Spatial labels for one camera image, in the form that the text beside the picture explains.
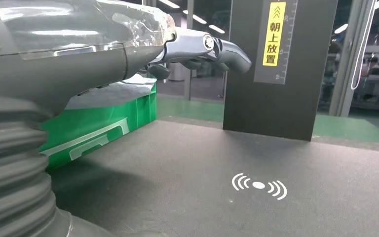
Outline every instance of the gray mat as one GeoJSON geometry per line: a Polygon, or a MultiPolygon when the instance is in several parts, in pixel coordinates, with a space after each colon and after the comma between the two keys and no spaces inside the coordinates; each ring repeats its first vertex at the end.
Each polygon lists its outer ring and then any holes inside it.
{"type": "Polygon", "coordinates": [[[155,121],[51,175],[60,208],[118,235],[379,237],[376,151],[155,121]]]}

